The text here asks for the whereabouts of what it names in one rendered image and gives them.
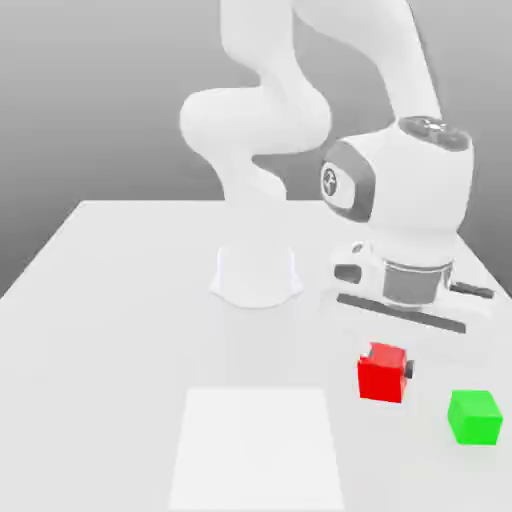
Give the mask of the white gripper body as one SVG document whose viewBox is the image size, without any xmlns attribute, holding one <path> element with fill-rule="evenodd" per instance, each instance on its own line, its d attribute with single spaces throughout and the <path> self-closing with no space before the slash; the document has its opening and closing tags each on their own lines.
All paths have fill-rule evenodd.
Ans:
<svg viewBox="0 0 512 512">
<path fill-rule="evenodd" d="M 337 290 L 320 295 L 321 326 L 337 341 L 363 348 L 372 342 L 407 349 L 493 349 L 496 326 L 471 313 L 466 319 L 405 311 Z"/>
</svg>

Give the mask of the small red cube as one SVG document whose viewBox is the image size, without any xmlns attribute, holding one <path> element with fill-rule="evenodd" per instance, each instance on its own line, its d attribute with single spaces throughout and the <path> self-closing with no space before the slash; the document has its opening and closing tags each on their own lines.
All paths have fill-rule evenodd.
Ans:
<svg viewBox="0 0 512 512">
<path fill-rule="evenodd" d="M 401 403 L 411 378 L 407 352 L 400 347 L 372 342 L 357 362 L 359 395 L 364 399 Z"/>
</svg>

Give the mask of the small green cube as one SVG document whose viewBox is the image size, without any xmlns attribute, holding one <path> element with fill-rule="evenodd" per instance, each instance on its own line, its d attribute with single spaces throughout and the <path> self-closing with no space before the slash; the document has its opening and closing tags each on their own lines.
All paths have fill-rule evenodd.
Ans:
<svg viewBox="0 0 512 512">
<path fill-rule="evenodd" d="M 455 440 L 462 445 L 497 443 L 503 415 L 487 390 L 453 390 L 447 420 Z"/>
</svg>

